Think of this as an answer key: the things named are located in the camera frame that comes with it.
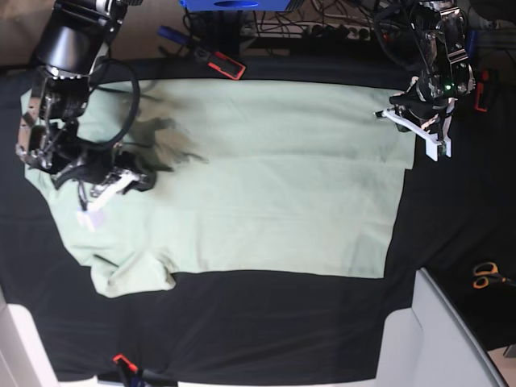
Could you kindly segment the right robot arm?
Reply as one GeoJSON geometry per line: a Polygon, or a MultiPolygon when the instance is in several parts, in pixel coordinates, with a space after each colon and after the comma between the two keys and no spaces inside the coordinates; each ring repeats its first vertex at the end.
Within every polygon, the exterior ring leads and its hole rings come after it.
{"type": "Polygon", "coordinates": [[[51,177],[55,189],[77,182],[78,222],[94,230],[102,208],[116,194],[150,190],[156,174],[134,153],[123,150],[123,138],[139,110],[139,80],[133,68],[110,55],[110,46],[127,10],[139,1],[56,1],[35,50],[35,71],[27,110],[19,124],[15,152],[28,167],[51,177]],[[99,88],[92,78],[110,65],[130,75],[132,100],[128,116],[110,139],[93,142],[78,135],[78,119],[99,88]]]}

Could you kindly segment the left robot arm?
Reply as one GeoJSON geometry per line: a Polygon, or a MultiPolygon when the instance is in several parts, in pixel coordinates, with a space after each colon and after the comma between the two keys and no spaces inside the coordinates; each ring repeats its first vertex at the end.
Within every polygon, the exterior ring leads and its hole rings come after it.
{"type": "Polygon", "coordinates": [[[456,103],[470,94],[476,80],[466,50],[466,21],[455,1],[396,1],[378,11],[373,31],[386,56],[404,69],[418,71],[405,92],[389,98],[390,107],[377,111],[402,132],[424,141],[426,155],[437,161],[452,156],[449,130],[456,103]],[[404,18],[402,28],[420,59],[409,62],[391,50],[382,23],[404,18]]]}

